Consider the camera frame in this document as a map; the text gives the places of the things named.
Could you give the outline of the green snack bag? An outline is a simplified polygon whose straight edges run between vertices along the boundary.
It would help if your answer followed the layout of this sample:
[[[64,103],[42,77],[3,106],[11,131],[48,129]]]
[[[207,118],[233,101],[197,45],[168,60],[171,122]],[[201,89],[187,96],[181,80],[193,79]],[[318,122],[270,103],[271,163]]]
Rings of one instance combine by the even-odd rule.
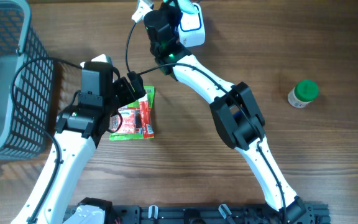
[[[110,127],[113,133],[109,136],[110,141],[154,138],[151,112],[155,87],[144,86],[144,88],[146,91],[145,96],[134,103],[119,108],[118,112],[123,118],[120,128],[118,128],[121,123],[119,115],[112,117]]]

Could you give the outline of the red tube packet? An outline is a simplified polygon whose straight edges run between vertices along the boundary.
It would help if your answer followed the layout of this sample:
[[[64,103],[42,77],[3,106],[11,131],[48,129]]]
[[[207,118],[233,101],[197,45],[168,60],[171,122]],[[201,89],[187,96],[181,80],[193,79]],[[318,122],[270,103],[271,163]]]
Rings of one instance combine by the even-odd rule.
[[[154,138],[155,134],[152,128],[148,94],[139,99],[139,109],[142,123],[143,138]]]

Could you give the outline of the green lid spice jar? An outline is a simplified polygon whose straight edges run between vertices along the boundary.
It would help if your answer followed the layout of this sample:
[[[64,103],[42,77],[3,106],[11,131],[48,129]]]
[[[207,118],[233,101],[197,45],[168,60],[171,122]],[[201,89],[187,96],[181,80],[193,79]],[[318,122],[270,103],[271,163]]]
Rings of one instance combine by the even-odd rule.
[[[304,108],[319,95],[319,86],[313,80],[300,81],[288,94],[288,102],[295,108]]]

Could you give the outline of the pale green wipes packet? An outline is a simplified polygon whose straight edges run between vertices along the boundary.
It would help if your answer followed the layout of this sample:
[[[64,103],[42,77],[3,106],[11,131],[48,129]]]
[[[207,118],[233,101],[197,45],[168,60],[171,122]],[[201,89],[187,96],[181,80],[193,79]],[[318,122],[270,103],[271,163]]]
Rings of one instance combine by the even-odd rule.
[[[163,0],[164,3],[173,7],[178,7],[182,12],[187,14],[198,14],[199,10],[195,8],[191,0]]]

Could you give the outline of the white red tissue packet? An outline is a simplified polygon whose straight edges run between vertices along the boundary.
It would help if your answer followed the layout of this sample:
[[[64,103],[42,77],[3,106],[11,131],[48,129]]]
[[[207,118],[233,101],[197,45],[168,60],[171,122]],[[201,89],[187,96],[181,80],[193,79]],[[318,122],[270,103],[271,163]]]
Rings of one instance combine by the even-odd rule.
[[[121,116],[115,115],[112,118],[112,131],[118,134],[135,134],[135,110],[124,109],[119,110],[119,113]]]

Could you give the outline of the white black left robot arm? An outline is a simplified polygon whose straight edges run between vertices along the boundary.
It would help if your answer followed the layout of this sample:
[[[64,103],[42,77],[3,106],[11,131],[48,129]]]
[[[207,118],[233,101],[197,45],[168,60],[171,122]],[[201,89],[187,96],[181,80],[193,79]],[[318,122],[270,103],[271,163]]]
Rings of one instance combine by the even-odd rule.
[[[36,184],[13,223],[63,223],[78,179],[118,109],[142,98],[135,72],[112,79],[113,72],[84,70],[82,87],[58,115],[52,148]]]

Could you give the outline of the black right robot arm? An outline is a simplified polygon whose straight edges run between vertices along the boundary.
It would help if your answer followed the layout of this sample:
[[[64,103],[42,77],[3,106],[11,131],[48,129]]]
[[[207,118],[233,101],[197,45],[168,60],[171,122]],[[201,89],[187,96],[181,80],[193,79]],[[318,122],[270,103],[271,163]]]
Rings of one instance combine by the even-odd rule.
[[[246,160],[267,205],[281,213],[282,223],[295,223],[306,208],[270,152],[265,120],[249,86],[219,78],[179,42],[183,12],[178,1],[164,1],[157,10],[150,4],[143,8],[141,15],[150,39],[150,52],[158,69],[207,101],[219,137]]]

